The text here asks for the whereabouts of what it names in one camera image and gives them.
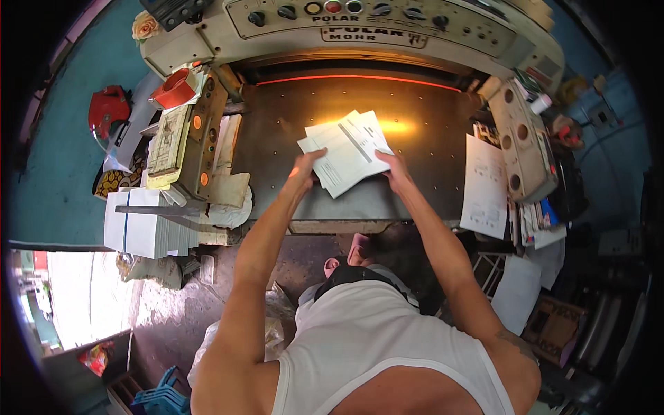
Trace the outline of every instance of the red helmet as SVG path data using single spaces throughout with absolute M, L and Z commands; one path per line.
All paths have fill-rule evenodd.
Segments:
M 131 110 L 120 85 L 109 85 L 95 92 L 92 94 L 88 111 L 88 125 L 92 135 L 97 140 L 108 139 L 111 125 L 116 121 L 127 121 L 129 113 Z

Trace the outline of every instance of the white undershirt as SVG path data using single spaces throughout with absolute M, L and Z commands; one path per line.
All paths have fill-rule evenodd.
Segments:
M 434 369 L 466 389 L 485 415 L 514 415 L 480 341 L 420 315 L 384 282 L 331 288 L 300 306 L 295 322 L 295 339 L 279 358 L 272 415 L 328 414 L 393 366 Z

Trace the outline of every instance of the stacked plastic chairs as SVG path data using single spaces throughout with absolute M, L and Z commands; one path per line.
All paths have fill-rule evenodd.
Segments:
M 189 415 L 189 398 L 185 398 L 173 388 L 176 377 L 173 372 L 177 367 L 167 370 L 159 386 L 154 389 L 138 392 L 131 404 L 131 411 L 135 415 Z

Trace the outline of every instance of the man's hand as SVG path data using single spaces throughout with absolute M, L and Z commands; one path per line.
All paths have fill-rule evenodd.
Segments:
M 327 153 L 327 148 L 320 149 L 311 153 L 305 153 L 297 156 L 293 170 L 288 175 L 288 180 L 284 188 L 291 189 L 297 194 L 303 195 L 313 186 L 313 177 L 311 170 L 313 162 L 323 157 Z
M 383 174 L 390 179 L 390 187 L 392 188 L 392 191 L 397 195 L 401 195 L 404 186 L 413 183 L 413 179 L 410 177 L 408 169 L 406 168 L 404 158 L 401 155 L 383 153 L 379 150 L 376 150 L 376 157 L 378 157 L 378 160 L 384 161 L 390 165 L 390 171 L 386 171 Z

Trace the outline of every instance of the red tape dispenser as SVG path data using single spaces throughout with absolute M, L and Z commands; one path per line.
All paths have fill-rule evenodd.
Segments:
M 196 87 L 196 75 L 188 68 L 182 68 L 170 75 L 147 100 L 158 110 L 168 110 L 194 98 Z

